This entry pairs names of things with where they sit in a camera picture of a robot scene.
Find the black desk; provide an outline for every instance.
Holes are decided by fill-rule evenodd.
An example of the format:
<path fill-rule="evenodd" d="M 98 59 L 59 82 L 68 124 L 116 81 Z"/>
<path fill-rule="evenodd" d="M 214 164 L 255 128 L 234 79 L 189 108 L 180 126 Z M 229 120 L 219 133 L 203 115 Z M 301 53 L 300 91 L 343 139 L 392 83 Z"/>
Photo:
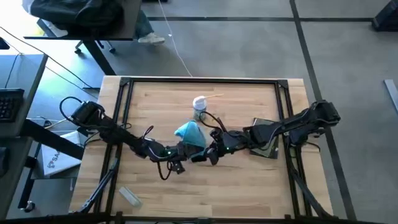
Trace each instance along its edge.
<path fill-rule="evenodd" d="M 0 53 L 0 88 L 4 87 L 12 63 L 16 57 L 15 54 L 7 55 L 7 50 Z M 0 220 L 7 215 L 12 196 L 18 185 L 24 167 L 34 168 L 36 160 L 28 157 L 32 141 L 41 142 L 69 156 L 81 159 L 83 157 L 83 148 L 59 137 L 51 131 L 44 129 L 41 125 L 26 119 L 34 95 L 42 78 L 47 56 L 43 54 L 24 54 L 18 56 L 14 69 L 12 69 L 9 80 L 9 88 L 22 88 L 24 92 L 24 101 L 18 112 L 16 121 L 13 123 L 0 123 L 0 146 L 7 147 L 10 150 L 9 170 L 0 178 Z M 23 195 L 29 199 L 30 190 L 33 185 L 26 186 Z"/>
<path fill-rule="evenodd" d="M 137 15 L 141 6 L 141 0 L 118 0 L 122 2 L 124 9 L 124 20 L 120 26 L 112 31 L 112 33 L 102 35 L 98 40 L 127 40 L 132 41 L 135 29 Z M 97 46 L 96 42 L 90 36 L 70 36 L 56 37 L 51 30 L 39 19 L 37 24 L 45 32 L 44 35 L 26 35 L 25 39 L 45 39 L 45 40 L 82 40 L 87 50 L 93 56 L 105 75 L 116 75 L 112 66 L 109 64 L 105 56 L 102 54 L 101 49 Z"/>

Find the wooden tabletop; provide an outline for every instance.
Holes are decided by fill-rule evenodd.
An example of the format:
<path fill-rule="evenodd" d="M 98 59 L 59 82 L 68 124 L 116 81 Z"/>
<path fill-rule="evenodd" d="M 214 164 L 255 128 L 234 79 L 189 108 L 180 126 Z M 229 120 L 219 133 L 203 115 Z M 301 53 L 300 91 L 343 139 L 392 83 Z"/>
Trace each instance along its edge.
<path fill-rule="evenodd" d="M 109 116 L 113 114 L 120 78 L 104 77 L 103 80 L 98 101 Z M 303 80 L 288 81 L 294 113 L 299 113 L 308 107 Z M 194 97 L 220 93 L 224 95 L 208 99 L 207 110 L 220 117 L 227 129 L 250 126 L 254 117 L 279 120 L 272 85 L 135 82 L 128 117 L 128 123 L 132 124 L 129 131 L 141 136 L 154 125 L 148 137 L 165 146 L 176 145 L 179 138 L 174 136 L 174 131 L 192 119 Z M 209 144 L 212 140 L 208 135 L 210 128 L 201 127 Z M 80 208 L 96 188 L 105 148 L 103 142 L 93 142 L 86 148 L 70 210 Z M 318 149 L 309 145 L 303 147 L 302 159 L 309 189 L 324 209 L 332 213 Z M 145 217 L 283 218 L 285 214 L 293 215 L 282 149 L 276 160 L 252 156 L 248 150 L 243 150 L 225 155 L 216 166 L 209 161 L 195 164 L 187 161 L 183 166 L 184 173 L 172 173 L 163 181 L 155 163 L 138 158 L 124 145 L 112 212 Z M 143 201 L 141 208 L 134 208 L 118 192 L 123 186 Z M 297 193 L 300 211 L 304 214 L 299 188 Z M 107 195 L 106 191 L 102 210 Z"/>

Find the black chair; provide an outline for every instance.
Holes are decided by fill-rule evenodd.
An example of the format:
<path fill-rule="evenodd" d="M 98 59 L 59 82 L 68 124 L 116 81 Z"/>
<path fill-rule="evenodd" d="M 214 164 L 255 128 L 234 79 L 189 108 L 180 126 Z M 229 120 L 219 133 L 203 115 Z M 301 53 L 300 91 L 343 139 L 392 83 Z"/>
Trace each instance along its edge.
<path fill-rule="evenodd" d="M 116 52 L 116 49 L 112 46 L 112 44 L 109 42 L 109 41 L 105 41 L 106 42 L 106 44 L 108 45 L 108 47 L 109 47 L 109 52 L 111 52 L 112 54 L 113 53 L 115 53 Z M 75 50 L 75 53 L 76 54 L 80 54 L 81 53 L 81 50 L 79 49 L 79 47 L 80 47 L 80 45 L 82 45 L 83 44 L 83 41 L 80 41 L 77 45 L 76 45 L 76 50 Z M 98 45 L 103 49 L 104 48 L 104 46 L 101 44 L 101 42 L 99 42 L 98 41 Z"/>

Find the metal table frame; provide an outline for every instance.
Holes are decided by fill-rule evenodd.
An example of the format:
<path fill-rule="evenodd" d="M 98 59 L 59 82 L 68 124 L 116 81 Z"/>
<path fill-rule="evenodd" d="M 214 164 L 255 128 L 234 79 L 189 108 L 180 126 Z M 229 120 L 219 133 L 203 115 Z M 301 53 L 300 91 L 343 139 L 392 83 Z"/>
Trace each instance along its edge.
<path fill-rule="evenodd" d="M 157 82 L 157 83 L 238 83 L 238 84 L 259 84 L 259 85 L 272 85 L 275 88 L 275 95 L 277 100 L 277 107 L 279 118 L 284 119 L 284 107 L 282 106 L 281 93 L 285 95 L 285 102 L 289 116 L 293 115 L 293 107 L 290 99 L 289 84 L 287 80 L 264 80 L 264 79 L 224 79 L 224 78 L 146 78 L 146 77 L 122 77 L 119 82 L 119 90 L 114 107 L 113 120 L 116 122 L 120 112 L 121 101 L 124 89 L 127 89 L 127 100 L 123 111 L 123 124 L 127 123 L 131 99 L 133 97 L 134 83 L 137 82 Z M 301 148 L 293 147 L 295 151 L 295 160 L 297 169 L 294 167 L 293 158 L 290 156 L 289 138 L 283 135 L 284 152 L 287 166 L 287 174 L 290 185 L 290 194 L 292 197 L 292 206 L 294 218 L 290 215 L 285 215 L 285 218 L 184 218 L 184 217 L 137 217 L 137 216 L 123 216 L 122 212 L 116 212 L 115 215 L 111 214 L 113 198 L 118 178 L 119 163 L 116 167 L 116 172 L 111 179 L 109 186 L 108 199 L 106 202 L 105 212 L 100 211 L 101 197 L 98 198 L 94 205 L 93 213 L 73 213 L 69 215 L 57 215 L 49 217 L 29 218 L 29 219 L 15 219 L 6 221 L 6 223 L 99 223 L 114 221 L 115 223 L 124 223 L 126 221 L 141 221 L 141 222 L 192 222 L 197 224 L 210 224 L 210 223 L 370 223 L 360 222 L 354 220 L 342 220 L 338 217 L 333 217 L 327 214 L 322 209 L 322 206 L 317 202 L 316 198 L 308 189 L 303 162 L 301 157 Z M 101 170 L 100 179 L 103 178 L 109 167 L 111 158 L 111 151 L 113 146 L 108 144 L 104 154 L 104 161 Z M 122 152 L 122 144 L 118 144 L 116 148 L 115 158 L 120 159 Z M 305 208 L 305 215 L 300 214 L 299 200 L 297 197 L 296 184 L 303 192 L 303 202 Z M 317 212 L 318 217 L 312 215 L 312 209 Z"/>
<path fill-rule="evenodd" d="M 289 116 L 293 115 L 293 107 L 292 107 L 292 102 L 290 100 L 290 92 L 289 92 L 289 84 L 287 80 L 265 80 L 265 79 L 225 79 L 225 78 L 146 78 L 146 77 L 122 77 L 119 83 L 119 90 L 118 90 L 118 96 L 116 98 L 116 104 L 114 107 L 114 113 L 113 113 L 113 120 L 117 121 L 118 114 L 120 112 L 120 107 L 121 107 L 121 100 L 123 97 L 123 92 L 125 89 L 125 86 L 128 86 L 127 90 L 127 100 L 126 104 L 124 106 L 124 112 L 123 112 L 123 124 L 127 123 L 127 117 L 129 113 L 129 108 L 131 104 L 131 99 L 133 97 L 133 87 L 134 83 L 136 82 L 157 82 L 157 83 L 238 83 L 238 84 L 260 84 L 260 85 L 273 85 L 275 88 L 275 95 L 276 95 L 276 100 L 277 100 L 277 107 L 278 107 L 278 113 L 279 113 L 279 118 L 284 119 L 284 107 L 282 106 L 282 97 L 281 93 L 283 92 L 285 95 L 285 101 L 286 101 L 286 106 L 287 106 L 287 112 Z M 298 217 L 300 216 L 300 207 L 299 207 L 299 199 L 297 197 L 297 189 L 296 189 L 296 183 L 297 185 L 301 188 L 303 192 L 303 201 L 304 201 L 304 208 L 305 208 L 305 215 L 308 217 L 312 216 L 312 208 L 310 205 L 310 202 L 312 204 L 317 205 L 315 206 L 316 209 L 320 209 L 321 215 L 318 214 L 318 216 L 327 216 L 327 213 L 322 209 L 321 205 L 317 202 L 315 197 L 312 195 L 311 191 L 307 187 L 307 183 L 305 180 L 305 172 L 304 172 L 304 167 L 303 167 L 303 162 L 302 162 L 302 157 L 301 157 L 301 148 L 300 147 L 294 147 L 294 151 L 296 154 L 295 160 L 297 163 L 297 169 L 295 169 L 294 164 L 292 162 L 292 157 L 290 156 L 290 147 L 287 147 L 288 144 L 288 136 L 283 137 L 283 142 L 284 142 L 284 150 L 285 150 L 285 159 L 286 159 L 286 166 L 288 170 L 288 178 L 289 178 L 289 185 L 290 185 L 290 193 L 292 196 L 292 205 L 293 205 L 293 212 L 294 216 Z M 104 161 L 103 161 L 103 166 L 101 170 L 101 175 L 100 179 L 103 178 L 105 175 L 106 171 L 108 170 L 109 167 L 109 161 L 111 158 L 111 151 L 112 151 L 112 145 L 108 144 L 106 147 L 105 155 L 104 155 Z M 122 144 L 119 144 L 116 149 L 116 155 L 115 158 L 120 159 L 121 157 L 121 151 L 122 151 Z M 110 187 L 109 187 L 109 192 L 108 192 L 108 199 L 106 202 L 106 209 L 105 213 L 110 214 L 111 209 L 112 209 L 112 204 L 113 204 L 113 198 L 114 198 L 114 191 L 116 188 L 116 182 L 118 178 L 118 169 L 119 169 L 119 164 L 116 166 L 116 172 L 115 175 L 113 176 Z M 101 205 L 101 197 L 98 198 L 98 200 L 95 203 L 94 206 L 94 212 L 99 213 L 100 212 L 100 205 Z M 175 220 L 175 218 L 162 218 L 162 219 L 155 219 L 154 221 L 171 221 Z"/>

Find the blue towel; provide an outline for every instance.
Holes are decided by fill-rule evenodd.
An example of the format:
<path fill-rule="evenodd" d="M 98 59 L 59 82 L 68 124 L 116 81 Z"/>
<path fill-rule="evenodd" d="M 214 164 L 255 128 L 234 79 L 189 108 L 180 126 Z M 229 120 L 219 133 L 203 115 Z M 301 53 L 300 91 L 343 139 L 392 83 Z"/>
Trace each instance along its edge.
<path fill-rule="evenodd" d="M 206 148 L 206 139 L 200 130 L 198 124 L 194 121 L 189 121 L 183 126 L 175 130 L 174 134 L 182 138 L 182 142 Z"/>

